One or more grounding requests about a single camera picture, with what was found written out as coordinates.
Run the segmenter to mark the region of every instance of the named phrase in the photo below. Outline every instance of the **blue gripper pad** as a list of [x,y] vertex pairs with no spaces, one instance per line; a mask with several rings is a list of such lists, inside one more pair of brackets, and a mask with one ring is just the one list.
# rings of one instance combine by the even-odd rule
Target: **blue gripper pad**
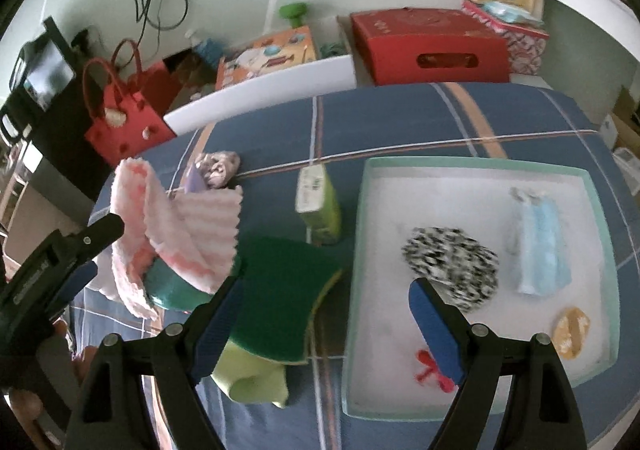
[[238,319],[241,305],[242,279],[239,278],[226,294],[196,344],[193,367],[191,367],[194,383],[213,372],[231,334],[231,329]]
[[452,379],[456,385],[460,385],[465,379],[465,371],[460,361],[458,343],[429,297],[415,280],[409,286],[409,309],[440,372]]
[[82,266],[77,268],[66,282],[60,286],[60,289],[56,293],[55,297],[52,300],[53,302],[71,302],[74,297],[80,293],[82,288],[86,286],[89,282],[91,282],[94,277],[98,274],[98,266],[92,260],[84,263]]

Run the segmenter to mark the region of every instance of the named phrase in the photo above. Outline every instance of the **screw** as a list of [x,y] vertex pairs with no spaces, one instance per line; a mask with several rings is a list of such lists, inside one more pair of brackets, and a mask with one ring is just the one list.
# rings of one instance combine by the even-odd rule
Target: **screw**
[[169,336],[177,336],[182,332],[182,324],[169,324],[164,332]]
[[105,344],[107,347],[114,346],[115,344],[118,343],[118,335],[116,333],[111,333],[110,335],[106,335],[102,339],[102,343]]
[[536,335],[536,341],[540,345],[549,345],[551,343],[551,338],[549,338],[549,336],[545,333],[538,333]]
[[471,332],[479,337],[485,337],[489,334],[489,328],[484,324],[473,324]]

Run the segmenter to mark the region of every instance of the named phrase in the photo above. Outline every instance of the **green sponge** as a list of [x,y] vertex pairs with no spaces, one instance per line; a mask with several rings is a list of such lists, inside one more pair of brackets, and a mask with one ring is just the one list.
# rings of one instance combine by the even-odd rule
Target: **green sponge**
[[238,253],[244,299],[230,339],[274,362],[306,364],[315,312],[340,265],[322,248],[271,237],[243,239]]

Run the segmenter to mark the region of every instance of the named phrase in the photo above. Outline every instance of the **green toy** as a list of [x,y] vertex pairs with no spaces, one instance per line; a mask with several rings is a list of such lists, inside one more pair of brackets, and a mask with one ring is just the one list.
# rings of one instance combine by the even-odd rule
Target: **green toy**
[[279,13],[282,18],[286,18],[291,27],[296,29],[303,26],[302,17],[306,15],[306,4],[304,2],[294,2],[281,6]]

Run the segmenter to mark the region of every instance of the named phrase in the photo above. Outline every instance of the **red box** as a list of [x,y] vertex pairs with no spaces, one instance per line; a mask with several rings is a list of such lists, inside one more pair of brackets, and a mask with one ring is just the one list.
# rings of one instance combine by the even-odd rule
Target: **red box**
[[482,8],[466,0],[462,11],[481,22],[507,41],[509,64],[512,73],[537,75],[542,65],[542,53],[545,51],[549,33],[523,24],[507,24],[487,13]]
[[461,11],[364,11],[351,23],[377,85],[509,81],[506,40]]

